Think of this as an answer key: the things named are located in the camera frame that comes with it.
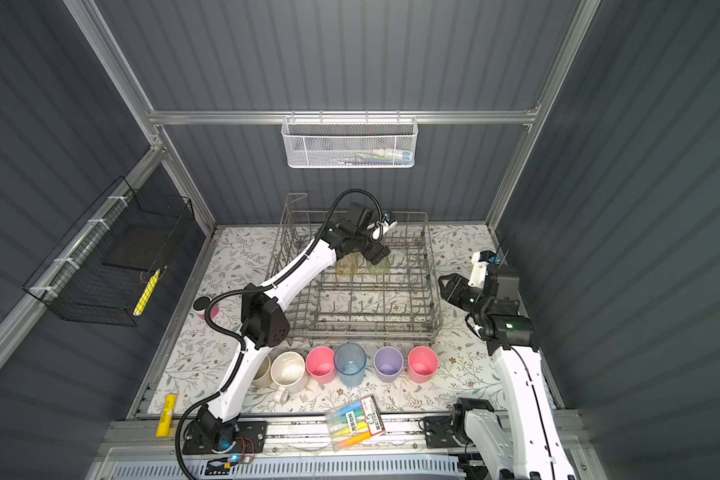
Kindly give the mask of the yellow glass tumbler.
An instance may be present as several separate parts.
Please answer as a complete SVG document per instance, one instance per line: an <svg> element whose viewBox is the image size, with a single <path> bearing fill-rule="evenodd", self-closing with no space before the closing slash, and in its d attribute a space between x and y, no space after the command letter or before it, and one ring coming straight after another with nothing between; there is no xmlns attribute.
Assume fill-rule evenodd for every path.
<svg viewBox="0 0 720 480"><path fill-rule="evenodd" d="M360 260L358 253L351 253L338 260L335 264L337 276L352 277L359 271Z"/></svg>

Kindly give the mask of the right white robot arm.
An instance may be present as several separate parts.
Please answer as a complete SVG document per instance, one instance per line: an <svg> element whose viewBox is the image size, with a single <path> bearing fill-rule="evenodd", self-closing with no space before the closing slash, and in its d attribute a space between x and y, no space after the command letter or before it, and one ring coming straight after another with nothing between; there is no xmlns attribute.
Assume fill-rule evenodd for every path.
<svg viewBox="0 0 720 480"><path fill-rule="evenodd" d="M478 261L468 278L440 276L438 291L485 343L509 417L506 432L489 401L460 398L449 418L453 439L477 448L490 479L576 479L544 388L534 327L520 314L519 275Z"/></svg>

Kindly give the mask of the blue plastic tumbler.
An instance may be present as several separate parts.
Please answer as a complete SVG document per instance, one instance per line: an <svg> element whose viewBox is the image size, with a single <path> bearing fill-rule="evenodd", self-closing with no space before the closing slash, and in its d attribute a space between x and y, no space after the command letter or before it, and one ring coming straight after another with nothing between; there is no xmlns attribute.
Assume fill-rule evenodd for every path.
<svg viewBox="0 0 720 480"><path fill-rule="evenodd" d="M359 387L366 367L364 348L353 342L339 346L334 353L334 367L342 383L349 388Z"/></svg>

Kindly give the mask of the green glass tumbler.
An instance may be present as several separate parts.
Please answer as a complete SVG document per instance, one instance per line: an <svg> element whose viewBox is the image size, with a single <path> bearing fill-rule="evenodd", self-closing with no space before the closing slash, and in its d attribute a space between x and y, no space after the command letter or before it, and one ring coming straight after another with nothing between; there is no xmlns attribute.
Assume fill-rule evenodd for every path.
<svg viewBox="0 0 720 480"><path fill-rule="evenodd" d="M391 272L392 262L390 257L380 260L377 264L368 263L367 270L371 275L384 276Z"/></svg>

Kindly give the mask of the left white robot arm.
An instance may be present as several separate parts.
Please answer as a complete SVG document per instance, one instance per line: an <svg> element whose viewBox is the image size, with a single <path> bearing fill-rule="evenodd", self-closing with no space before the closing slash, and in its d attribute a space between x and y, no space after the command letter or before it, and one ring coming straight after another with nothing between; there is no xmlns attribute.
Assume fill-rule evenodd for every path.
<svg viewBox="0 0 720 480"><path fill-rule="evenodd" d="M238 342L234 360L215 393L187 407L181 417L188 425L177 427L176 440L193 440L214 453L232 448L239 436L237 419L243 399L265 357L289 335L286 310L300 292L323 271L352 253L378 264L390 253L383 238L397 225L392 212L372 212L353 203L336 221L325 219L299 255L260 285L225 292L211 299L204 320L214 331ZM211 310L230 297L241 298L241 327L223 328L211 318Z"/></svg>

